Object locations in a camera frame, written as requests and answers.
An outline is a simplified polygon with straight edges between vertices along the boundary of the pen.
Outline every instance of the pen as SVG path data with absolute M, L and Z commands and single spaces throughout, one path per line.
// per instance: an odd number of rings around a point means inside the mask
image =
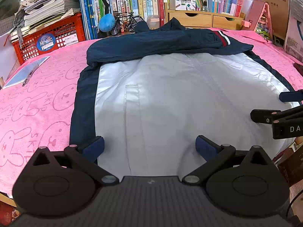
M 23 81 L 22 87 L 24 87 L 24 86 L 28 83 L 28 81 L 31 79 L 31 77 L 32 77 L 32 75 L 33 75 L 33 73 L 34 73 L 34 71 L 37 70 L 38 67 L 39 67 L 39 65 L 37 65 L 33 70 L 31 70 L 31 71 L 29 72 L 29 74 L 27 75 L 27 77 L 26 77 L 25 80 Z

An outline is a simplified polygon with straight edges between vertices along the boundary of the red plastic crate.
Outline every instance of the red plastic crate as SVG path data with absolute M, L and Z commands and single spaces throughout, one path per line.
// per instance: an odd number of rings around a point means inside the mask
M 51 40 L 50 43 L 52 45 L 49 50 L 45 49 L 45 51 L 42 51 L 41 40 L 44 39 L 40 37 L 45 34 L 52 34 L 51 37 L 54 40 Z M 15 52 L 17 54 L 20 65 L 22 65 L 26 60 L 33 58 L 37 55 L 46 54 L 58 48 L 63 48 L 64 46 L 66 46 L 66 37 L 74 34 L 77 35 L 79 42 L 85 41 L 81 13 L 77 13 L 73 16 L 70 16 L 69 18 L 63 19 L 46 28 L 43 28 L 33 34 L 25 36 L 23 38 L 24 42 L 22 43 L 21 48 L 19 47 L 19 41 L 13 42 L 12 44 L 15 48 Z

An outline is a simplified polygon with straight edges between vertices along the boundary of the drawer handle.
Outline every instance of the drawer handle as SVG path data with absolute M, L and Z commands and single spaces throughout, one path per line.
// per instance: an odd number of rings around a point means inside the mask
M 185 13 L 188 17 L 195 17 L 198 13 Z
M 227 19 L 228 21 L 234 21 L 233 18 L 228 18 L 228 17 L 224 17 L 225 19 Z

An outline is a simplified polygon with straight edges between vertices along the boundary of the cable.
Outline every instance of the cable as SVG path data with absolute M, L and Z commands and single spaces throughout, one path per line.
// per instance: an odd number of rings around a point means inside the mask
M 288 216 L 288 212 L 290 210 L 291 205 L 294 203 L 294 201 L 303 193 L 303 189 L 292 199 L 292 201 L 290 202 L 287 211 L 286 211 L 286 218 Z

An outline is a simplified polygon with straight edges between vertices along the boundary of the white box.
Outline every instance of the white box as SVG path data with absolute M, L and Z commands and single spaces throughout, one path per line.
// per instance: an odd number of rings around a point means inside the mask
M 171 10 L 196 10 L 196 0 L 169 0 Z
M 300 29 L 301 32 L 303 33 L 303 23 L 300 24 Z M 289 15 L 287 34 L 284 43 L 284 50 L 288 54 L 298 59 L 299 61 L 303 62 L 303 39 L 300 36 L 297 26 L 297 21 L 291 15 L 291 11 Z

